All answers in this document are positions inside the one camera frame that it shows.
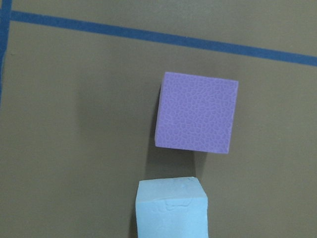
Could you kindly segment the light blue foam block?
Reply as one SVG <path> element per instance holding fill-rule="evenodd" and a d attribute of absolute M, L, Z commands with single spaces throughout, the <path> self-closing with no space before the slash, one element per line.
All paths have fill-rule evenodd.
<path fill-rule="evenodd" d="M 195 177 L 139 182 L 136 201 L 140 238 L 207 238 L 208 197 Z"/>

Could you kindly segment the purple foam block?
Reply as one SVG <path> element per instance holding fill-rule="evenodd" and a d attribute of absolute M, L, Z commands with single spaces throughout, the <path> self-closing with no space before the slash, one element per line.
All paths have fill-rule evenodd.
<path fill-rule="evenodd" d="M 176 72 L 164 74 L 155 145 L 227 154 L 239 82 Z"/>

